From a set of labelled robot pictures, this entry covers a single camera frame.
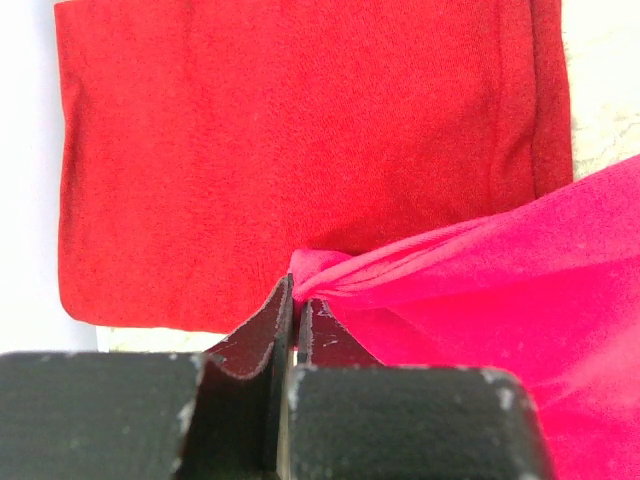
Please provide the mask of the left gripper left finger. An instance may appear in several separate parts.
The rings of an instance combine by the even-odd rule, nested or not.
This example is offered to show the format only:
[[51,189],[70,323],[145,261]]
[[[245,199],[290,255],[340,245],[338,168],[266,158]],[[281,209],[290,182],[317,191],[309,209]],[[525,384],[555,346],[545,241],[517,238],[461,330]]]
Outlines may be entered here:
[[293,353],[293,279],[201,355],[203,377],[187,433],[189,479],[283,479],[283,399]]

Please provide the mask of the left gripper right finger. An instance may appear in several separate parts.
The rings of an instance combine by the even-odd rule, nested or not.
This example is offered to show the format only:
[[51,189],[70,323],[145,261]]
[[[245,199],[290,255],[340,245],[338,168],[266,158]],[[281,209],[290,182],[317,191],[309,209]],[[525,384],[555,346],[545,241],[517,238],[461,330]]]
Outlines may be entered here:
[[291,479],[385,477],[384,373],[325,302],[303,307],[287,387]]

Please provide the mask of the pink t shirt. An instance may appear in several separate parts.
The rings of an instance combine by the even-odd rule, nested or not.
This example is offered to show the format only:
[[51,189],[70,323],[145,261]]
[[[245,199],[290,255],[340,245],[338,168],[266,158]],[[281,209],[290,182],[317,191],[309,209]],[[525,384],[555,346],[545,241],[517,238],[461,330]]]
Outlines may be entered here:
[[301,249],[290,272],[383,364],[518,377],[560,478],[638,477],[637,158],[359,256]]

